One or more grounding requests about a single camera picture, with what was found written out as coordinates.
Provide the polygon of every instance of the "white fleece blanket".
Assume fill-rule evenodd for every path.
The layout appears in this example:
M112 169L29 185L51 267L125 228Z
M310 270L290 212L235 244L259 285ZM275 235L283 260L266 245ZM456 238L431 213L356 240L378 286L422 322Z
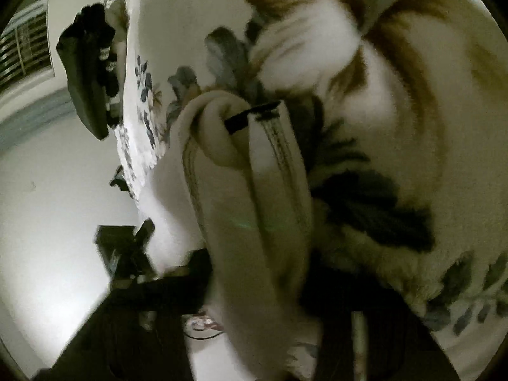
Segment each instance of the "white fleece blanket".
M285 307L294 309L306 276L311 195L284 103L253 109L247 128L228 133L224 120L249 108L222 91L191 101L139 204L156 226L148 254L157 271L208 248L218 320L247 368L277 379L291 343Z
M107 0L107 6L113 1ZM253 45L253 34L259 32L263 19L252 13L245 0L125 0L125 4L129 21L124 122L115 135L126 181L137 201L148 179L167 168L164 159L160 159L173 147L169 148L168 131L188 97L199 92L199 86L217 84L234 93L245 89L240 86L245 77L243 66ZM241 97L248 98L249 90L244 90ZM158 187L157 193L168 193L167 187ZM175 195L174 199L185 199L185 195ZM150 248L161 271L182 261L185 244L176 236L190 234L189 241L201 245L193 212L182 209L175 216L176 220L164 229L166 248L162 249L160 242L160 246ZM494 270L505 269L503 260L492 258ZM469 264L458 262L456 268L450 269L467 270L471 262L472 259ZM492 292L506 281L507 273L498 276ZM445 311L451 323L433 333L464 381L477 378L508 331L508 318L496 316L494 310L491 299L457 301L450 311ZM469 325L456 336L454 324L464 320Z

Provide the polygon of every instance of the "wire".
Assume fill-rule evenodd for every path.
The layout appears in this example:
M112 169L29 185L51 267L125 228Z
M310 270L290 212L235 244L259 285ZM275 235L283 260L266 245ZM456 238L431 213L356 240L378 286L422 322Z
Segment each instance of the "wire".
M209 337L205 337L205 338L197 338L197 337L193 337L189 334L187 334L185 331L184 331L184 335L187 337L187 338L190 338L190 339L195 339L197 341L206 341L207 339L212 339L212 338L215 338L215 337L218 337L219 335L222 335L224 334L224 331L220 331L219 334L214 334L212 336L209 336Z

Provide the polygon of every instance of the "leaf pattern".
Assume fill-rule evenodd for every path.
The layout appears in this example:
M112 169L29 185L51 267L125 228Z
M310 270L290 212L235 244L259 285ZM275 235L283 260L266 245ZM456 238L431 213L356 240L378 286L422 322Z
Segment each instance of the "leaf pattern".
M145 87L148 89L148 90L152 90L152 75L151 73L146 73L146 77L145 77Z
M451 322L450 310L443 305L431 304L431 301L429 301L427 303L427 312L422 321L431 331L440 331Z
M505 283L501 287L500 291L502 291L502 292L504 292L505 294L508 295L508 279L505 281Z
M176 102L172 102L169 105L170 108L172 109L166 116L167 127L171 127L171 125L176 121L176 119L178 119L180 112L182 111L182 108L178 104L175 105L175 103Z
M487 316L489 315L490 310L492 309L492 306L489 303L485 303L481 309L481 311L478 313L477 320L480 324L483 324L485 322L485 319L487 319Z
M130 157L130 152L129 152L129 150L130 150L130 148L129 148L129 142L130 142L129 133L123 124L119 127L118 135L122 139L122 142L121 142L122 153L125 157L125 162L127 163L127 168L128 168L128 170L126 172L130 175L130 179L127 176L126 180L130 180L130 182L132 182L136 179L136 175L134 173L134 169L132 166L132 158Z
M497 261L489 266L489 270L485 275L485 280L483 283L483 290L487 290L493 284L501 279L501 276L505 272L506 262L508 261L508 256L506 252L503 252Z
M153 149L156 145L156 140L153 135L153 131L150 128L150 120L148 119L148 113L146 113L146 112L143 113L143 121L144 121L145 127L146 127L146 134L148 135L148 139L150 140L150 145L152 146L152 149Z
M368 159L355 151L344 153L344 159L361 158ZM397 205L393 181L373 170L333 175L311 193L328 204L331 222L348 224L380 245L403 246L417 252L433 247L429 213Z
M471 322L471 318L473 317L473 305L470 305L470 307L464 312L464 314L457 320L455 325L453 325L453 333L456 336L459 336L462 334L462 332L466 329L466 327Z
M496 302L496 314L502 318L508 317L508 302L497 301Z
M441 279L443 290L434 298L434 302L449 306L459 299L471 284L473 259L473 252L467 252L448 268Z
M146 102L147 96L148 96L148 89L144 88L143 90L141 90L141 101L143 103Z
M239 95L252 105L269 100L262 84L249 72L250 44L238 40L228 28L219 27L207 36L205 45L208 51L206 65L215 76L215 85Z
M168 78L169 84L173 87L173 92L178 102L186 97L190 87L197 85L197 78L194 71L188 66L179 67L173 76Z

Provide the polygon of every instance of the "floral blanket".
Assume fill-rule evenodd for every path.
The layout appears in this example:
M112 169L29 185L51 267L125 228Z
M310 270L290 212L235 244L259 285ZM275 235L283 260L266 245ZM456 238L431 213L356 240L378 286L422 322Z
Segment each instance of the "floral blanket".
M104 3L109 7L115 1ZM265 19L245 0L122 1L129 23L123 123L115 136L125 180L138 202L147 175L170 146L171 124L190 99L220 86L253 105L264 102L265 93L247 73L247 62ZM485 277L485 289L497 291L494 297L470 300L461 296L471 282L474 262L465 254L440 278L443 291L427 306L425 324L454 366L463 369L463 380L474 379L475 359L488 361L481 356L487 336L477 328L491 336L499 325L496 315L508 315L506 302L495 302L498 293L508 294L508 281L500 286L507 259L506 253L501 254ZM506 320L496 336L504 337L505 327ZM317 342L297 344L290 358L293 373L310 379L317 350Z
M108 8L115 1L103 3ZM218 85L251 104L264 101L261 85L246 73L263 18L253 16L244 0L123 1L129 18L128 57L123 123L114 133L125 181L138 203L148 173L169 148L171 124L190 99ZM196 22L204 18L205 24ZM310 380L319 325L309 324L300 332L288 351L287 366L299 379Z

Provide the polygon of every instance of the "white wall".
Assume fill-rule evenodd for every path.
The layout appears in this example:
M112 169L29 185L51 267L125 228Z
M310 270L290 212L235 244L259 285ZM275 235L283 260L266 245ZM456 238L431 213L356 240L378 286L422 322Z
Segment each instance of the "white wall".
M0 338L4 345L8 345L8 354L14 359L16 362L15 365L17 365L24 374L31 376L37 372L39 368L44 367L41 358L26 341L1 299Z
M129 195L108 185L118 165L114 136L98 141L75 115L0 156L0 298L45 365L107 288L97 225L138 224ZM0 336L32 368L7 324Z
M225 334L209 341L192 340L187 345L192 351L190 362L196 381L255 380L238 361Z
M28 80L2 94L0 96L0 121L27 104L67 86L65 70L56 51L58 39L63 30L74 21L74 17L83 6L98 1L100 0L48 0L48 43L54 77L43 77L43 81L35 85Z

